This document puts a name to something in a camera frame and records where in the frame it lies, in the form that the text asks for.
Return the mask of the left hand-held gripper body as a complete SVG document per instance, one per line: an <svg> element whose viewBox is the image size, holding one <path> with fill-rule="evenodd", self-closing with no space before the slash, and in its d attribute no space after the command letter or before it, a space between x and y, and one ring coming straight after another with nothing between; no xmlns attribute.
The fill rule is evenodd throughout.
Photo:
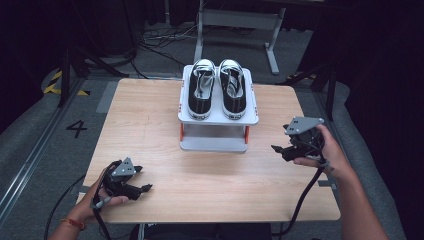
<svg viewBox="0 0 424 240"><path fill-rule="evenodd" d="M127 196L141 193L141 187L128 184L128 181L142 170L142 166L134 166L127 157L112 163L113 168L106 171L103 186L109 196Z"/></svg>

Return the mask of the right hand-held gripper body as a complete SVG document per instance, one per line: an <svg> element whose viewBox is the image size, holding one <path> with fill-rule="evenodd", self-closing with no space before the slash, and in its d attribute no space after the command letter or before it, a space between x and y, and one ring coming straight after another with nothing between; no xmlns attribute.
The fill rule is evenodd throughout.
<svg viewBox="0 0 424 240"><path fill-rule="evenodd" d="M323 124L323 118L294 116L289 124L284 125L285 134L290 137L290 150L298 158L312 156L318 158L324 147L324 137L316 126Z"/></svg>

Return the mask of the white two-tier shoe rack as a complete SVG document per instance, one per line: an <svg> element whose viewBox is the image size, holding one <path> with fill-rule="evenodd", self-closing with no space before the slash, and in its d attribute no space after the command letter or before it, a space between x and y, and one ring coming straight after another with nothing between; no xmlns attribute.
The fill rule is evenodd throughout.
<svg viewBox="0 0 424 240"><path fill-rule="evenodd" d="M222 108L221 86L215 82L211 114L205 120L194 120L189 115L188 106L191 70L192 65L187 65L183 69L178 109L178 119L181 122L180 147L184 150L244 153L248 146L250 127L259 121L250 71L243 69L247 106L241 119L230 120L225 116Z"/></svg>

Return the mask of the black canvas sneaker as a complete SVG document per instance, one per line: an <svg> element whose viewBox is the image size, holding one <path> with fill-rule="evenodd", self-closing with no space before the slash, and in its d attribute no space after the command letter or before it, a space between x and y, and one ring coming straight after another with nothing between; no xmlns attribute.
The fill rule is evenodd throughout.
<svg viewBox="0 0 424 240"><path fill-rule="evenodd" d="M223 60L219 66L219 81L223 96L223 111L231 120L240 119L246 111L245 76L235 60Z"/></svg>
<svg viewBox="0 0 424 240"><path fill-rule="evenodd" d="M204 120L210 115L214 82L214 63L198 60L189 76L188 112L192 119Z"/></svg>

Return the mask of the person's right hand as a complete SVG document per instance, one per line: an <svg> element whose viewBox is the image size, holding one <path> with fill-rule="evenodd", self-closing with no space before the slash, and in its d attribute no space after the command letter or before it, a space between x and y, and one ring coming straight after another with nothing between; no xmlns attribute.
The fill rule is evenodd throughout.
<svg viewBox="0 0 424 240"><path fill-rule="evenodd" d="M341 147L334 139L328 128L322 124L319 124L316 126L316 129L320 131L325 141L322 154L323 157L329 162L329 165L325 168L325 172L332 175L337 182L350 181L356 178L355 171L350 166Z"/></svg>

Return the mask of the person's left hand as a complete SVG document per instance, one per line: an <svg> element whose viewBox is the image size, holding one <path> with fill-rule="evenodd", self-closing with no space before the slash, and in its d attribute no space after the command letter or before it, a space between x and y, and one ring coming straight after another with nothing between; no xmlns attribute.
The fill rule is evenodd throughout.
<svg viewBox="0 0 424 240"><path fill-rule="evenodd" d="M129 201L127 196L110 197L103 187L99 187L104 172L105 170L101 172L98 179L88 189L83 198L67 214L68 219L72 219L77 222L86 222L88 219L93 218L94 212L91 205L96 194L98 194L100 200L103 201L101 208L117 206Z"/></svg>

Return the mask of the black metal stand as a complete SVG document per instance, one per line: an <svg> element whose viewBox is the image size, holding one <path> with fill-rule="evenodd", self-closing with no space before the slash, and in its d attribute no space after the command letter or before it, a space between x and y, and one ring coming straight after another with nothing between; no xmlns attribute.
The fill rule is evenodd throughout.
<svg viewBox="0 0 424 240"><path fill-rule="evenodd" d="M303 79L312 79L310 88L313 92L322 92L327 87L327 98L325 110L330 121L333 120L333 104L336 91L336 71L333 64L321 64L305 72L292 74L286 77L283 82L278 82L280 86L292 86Z"/></svg>
<svg viewBox="0 0 424 240"><path fill-rule="evenodd" d="M101 69L104 69L112 76L122 78L128 77L128 74L118 71L112 65L101 60L99 57L94 56L83 48L78 46L69 47L65 50L62 61L62 83L60 88L61 97L58 104L59 108L63 107L70 97L71 70L74 70L79 78L87 77L89 75L90 71L88 64L85 62L86 59L89 59L95 65Z"/></svg>

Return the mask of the person's dark clothing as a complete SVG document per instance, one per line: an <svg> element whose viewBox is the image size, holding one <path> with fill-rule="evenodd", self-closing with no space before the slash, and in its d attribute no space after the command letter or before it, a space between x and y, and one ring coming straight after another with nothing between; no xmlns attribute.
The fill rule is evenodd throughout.
<svg viewBox="0 0 424 240"><path fill-rule="evenodd" d="M272 240L269 223L139 224L129 240Z"/></svg>

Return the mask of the yellow and black floor tape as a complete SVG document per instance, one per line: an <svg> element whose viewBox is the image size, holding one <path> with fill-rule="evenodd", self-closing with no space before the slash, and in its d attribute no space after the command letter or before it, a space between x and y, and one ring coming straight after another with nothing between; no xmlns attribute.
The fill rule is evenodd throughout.
<svg viewBox="0 0 424 240"><path fill-rule="evenodd" d="M44 94L48 94L48 93L61 94L61 90L55 88L61 76L62 76L62 71L57 70L56 73L50 79L45 89L43 90L43 93ZM77 93L78 96L89 96L90 94L91 92L88 90L79 90Z"/></svg>

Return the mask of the metal floor rail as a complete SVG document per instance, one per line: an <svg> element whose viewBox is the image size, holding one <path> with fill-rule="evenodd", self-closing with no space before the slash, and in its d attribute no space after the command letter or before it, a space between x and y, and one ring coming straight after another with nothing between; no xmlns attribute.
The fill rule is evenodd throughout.
<svg viewBox="0 0 424 240"><path fill-rule="evenodd" d="M386 232L384 216L381 213L382 208L378 206L378 200L386 192L386 185L374 164L374 160L364 139L350 119L350 114L345 109L344 103L344 98L341 99L340 103L334 103L333 120L328 120L326 127L341 147L350 166L357 174L367 198Z"/></svg>
<svg viewBox="0 0 424 240"><path fill-rule="evenodd" d="M43 130L41 136L38 138L35 146L31 149L31 152L26 157L25 162L18 171L17 175L14 177L5 195L0 200L1 219L6 218L13 209L22 191L25 189L28 181L30 180L33 172L35 171L40 159L42 158L46 146L51 139L51 136L55 132L58 124L62 120L63 116L68 110L70 103L75 98L82 84L83 80L77 79L71 85L68 98L63 102L63 105L61 107L58 107L54 111L47 126Z"/></svg>

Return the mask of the grey metal desk frame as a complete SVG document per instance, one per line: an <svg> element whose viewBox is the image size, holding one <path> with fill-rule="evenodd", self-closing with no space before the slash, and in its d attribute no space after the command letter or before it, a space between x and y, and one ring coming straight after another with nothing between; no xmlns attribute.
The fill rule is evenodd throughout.
<svg viewBox="0 0 424 240"><path fill-rule="evenodd" d="M205 0L199 0L197 41L193 61L196 62L202 58L203 27L205 25L261 29L272 32L269 41L264 43L264 50L267 55L271 73L273 75L278 75L280 71L274 54L274 46L285 17L285 11L285 8L281 8L276 14L266 14L215 10L206 8Z"/></svg>

